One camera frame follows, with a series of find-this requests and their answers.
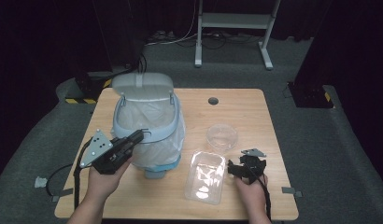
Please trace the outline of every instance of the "transparent plastic box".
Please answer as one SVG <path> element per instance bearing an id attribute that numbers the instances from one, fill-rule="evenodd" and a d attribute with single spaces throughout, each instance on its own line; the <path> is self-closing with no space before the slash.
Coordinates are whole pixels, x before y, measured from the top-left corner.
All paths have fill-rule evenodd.
<path id="1" fill-rule="evenodd" d="M 226 160 L 203 151 L 194 152 L 186 182 L 185 196 L 203 203 L 219 204 Z"/>

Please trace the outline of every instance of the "gray carpet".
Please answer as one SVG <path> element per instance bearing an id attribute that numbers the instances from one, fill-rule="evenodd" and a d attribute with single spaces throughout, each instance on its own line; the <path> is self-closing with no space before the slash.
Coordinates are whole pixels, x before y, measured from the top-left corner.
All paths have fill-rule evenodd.
<path id="1" fill-rule="evenodd" d="M 167 74 L 176 88 L 263 90 L 291 185 L 304 194 L 296 199 L 299 218 L 286 223 L 383 223 L 383 183 L 350 128 L 334 87 L 324 87 L 333 109 L 298 108 L 286 88 L 310 43 L 270 40 L 272 71 L 265 70 L 256 42 L 205 48 L 201 68 L 193 66 L 194 48 L 154 45 L 144 55 L 147 71 Z M 220 45 L 213 40 L 204 44 Z M 60 103 L 29 132 L 0 176 L 0 223 L 66 222 L 55 217 L 56 203 L 34 183 L 73 162 L 90 121 L 94 105 L 64 102 L 72 82 L 58 87 Z M 52 178 L 53 193 L 62 189 L 69 170 Z"/>

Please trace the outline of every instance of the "trash can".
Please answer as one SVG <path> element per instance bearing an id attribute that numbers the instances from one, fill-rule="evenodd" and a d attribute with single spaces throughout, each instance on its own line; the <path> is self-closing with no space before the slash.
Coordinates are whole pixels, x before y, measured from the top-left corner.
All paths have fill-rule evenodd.
<path id="1" fill-rule="evenodd" d="M 142 130 L 144 139 L 135 146 L 133 165 L 146 178 L 162 178 L 177 167 L 186 127 L 172 79 L 161 73 L 114 77 L 112 88 L 120 95 L 113 116 L 113 137 Z"/>

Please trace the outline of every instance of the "cable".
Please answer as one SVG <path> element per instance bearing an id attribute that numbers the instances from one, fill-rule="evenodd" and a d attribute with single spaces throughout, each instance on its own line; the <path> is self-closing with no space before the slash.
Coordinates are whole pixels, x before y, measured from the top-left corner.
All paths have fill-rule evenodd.
<path id="1" fill-rule="evenodd" d="M 206 48 L 206 49 L 221 49 L 221 48 L 223 48 L 223 46 L 225 46 L 226 43 L 227 43 L 227 38 L 226 38 L 226 36 L 224 36 L 224 34 L 222 32 L 219 32 L 217 35 L 218 36 L 215 36 L 215 34 L 213 34 L 212 35 L 212 36 L 214 36 L 213 39 L 215 39 L 215 40 L 222 40 L 223 39 L 224 40 L 220 46 L 215 47 L 215 48 L 209 48 L 209 47 L 207 47 L 206 45 L 203 45 L 203 44 L 202 44 L 202 46 L 204 48 Z"/>
<path id="2" fill-rule="evenodd" d="M 78 208 L 79 194 L 80 194 L 80 172 L 82 170 L 82 168 L 80 168 L 80 162 L 81 162 L 81 158 L 83 157 L 84 151 L 90 145 L 91 141 L 92 141 L 92 138 L 90 138 L 90 140 L 84 144 L 83 148 L 78 154 L 78 162 L 76 163 L 75 171 L 73 172 L 73 177 L 75 178 L 75 199 L 74 199 L 75 210 L 76 208 Z"/>
<path id="3" fill-rule="evenodd" d="M 65 166 L 63 166 L 63 167 L 57 169 L 57 170 L 54 171 L 54 173 L 52 173 L 52 175 L 50 175 L 50 177 L 47 179 L 47 183 L 46 183 L 46 192 L 47 192 L 47 194 L 48 194 L 49 196 L 51 196 L 51 197 L 54 196 L 54 194 L 51 193 L 51 191 L 50 191 L 50 186 L 49 186 L 52 177 L 55 176 L 58 172 L 62 171 L 64 168 L 69 167 L 69 166 L 71 166 L 71 165 L 73 165 L 73 163 L 67 164 L 67 165 L 65 165 Z"/>
<path id="4" fill-rule="evenodd" d="M 143 70 L 143 64 L 142 64 L 141 59 L 139 58 L 138 67 L 137 67 L 138 73 L 141 73 L 141 70 Z"/>
<path id="5" fill-rule="evenodd" d="M 232 40 L 232 38 L 239 38 L 239 37 L 243 37 L 246 40 L 243 40 L 243 41 Z M 262 39 L 262 36 L 256 36 L 256 35 L 231 35 L 231 36 L 228 36 L 227 39 L 228 39 L 227 42 L 231 43 L 231 44 L 248 44 L 248 43 L 253 43 L 253 42 L 260 41 Z"/>
<path id="6" fill-rule="evenodd" d="M 271 221 L 271 200 L 270 200 L 270 193 L 268 192 L 268 189 L 267 189 L 267 186 L 266 186 L 266 182 L 265 182 L 265 178 L 264 178 L 264 173 L 262 174 L 263 175 L 263 179 L 264 179 L 264 183 L 261 181 L 261 179 L 255 175 L 255 173 L 253 173 L 253 171 L 250 169 L 249 166 L 247 166 L 248 169 L 250 170 L 250 172 L 256 177 L 256 179 L 259 181 L 259 183 L 261 184 L 262 186 L 262 189 L 264 191 L 264 198 L 266 200 L 266 215 L 268 217 L 268 219 L 270 219 Z"/>
<path id="7" fill-rule="evenodd" d="M 109 80 L 109 79 L 111 79 L 111 78 L 113 78 L 113 77 L 115 77 L 115 76 L 118 76 L 118 75 L 122 75 L 122 74 L 128 74 L 128 73 L 130 73 L 130 72 L 132 72 L 132 71 L 134 71 L 134 68 L 129 68 L 129 69 L 127 69 L 127 70 L 124 70 L 124 71 L 121 71 L 121 72 L 119 72 L 119 73 L 116 73 L 116 74 L 112 74 L 112 75 L 110 75 L 110 76 L 106 76 L 106 77 L 92 77 L 91 78 L 91 80 L 92 81 L 100 81 L 100 80 Z"/>
<path id="8" fill-rule="evenodd" d="M 191 19 L 191 27 L 189 28 L 188 33 L 186 33 L 186 34 L 185 34 L 183 37 L 181 37 L 180 39 L 177 39 L 177 40 L 174 40 L 174 41 L 148 43 L 148 44 L 146 44 L 145 46 L 156 45 L 156 44 L 174 44 L 174 43 L 177 43 L 177 42 L 180 42 L 180 41 L 183 41 L 183 40 L 189 38 L 188 35 L 189 35 L 189 33 L 191 32 L 191 30 L 192 30 L 192 26 L 194 25 L 196 2 L 197 2 L 197 0 L 194 0 L 194 9 L 193 9 L 192 19 Z"/>
<path id="9" fill-rule="evenodd" d="M 187 41 L 187 42 L 191 42 L 190 45 L 186 46 L 186 45 L 181 45 L 180 43 L 181 42 L 177 42 L 176 44 L 183 47 L 183 48 L 193 48 L 195 47 L 195 39 L 193 41 Z"/>
<path id="10" fill-rule="evenodd" d="M 148 69 L 148 62 L 146 61 L 145 55 L 143 53 L 141 53 L 141 57 L 143 58 L 143 61 L 145 62 L 143 73 L 146 73 L 146 70 Z"/>

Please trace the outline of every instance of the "clear plastic cup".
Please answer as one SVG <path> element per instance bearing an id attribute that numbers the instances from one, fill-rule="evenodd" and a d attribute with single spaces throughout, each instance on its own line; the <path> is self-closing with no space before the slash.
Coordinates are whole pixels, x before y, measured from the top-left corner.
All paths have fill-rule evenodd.
<path id="1" fill-rule="evenodd" d="M 216 153 L 223 155 L 237 144 L 238 134 L 228 124 L 215 124 L 206 132 L 206 140 Z"/>

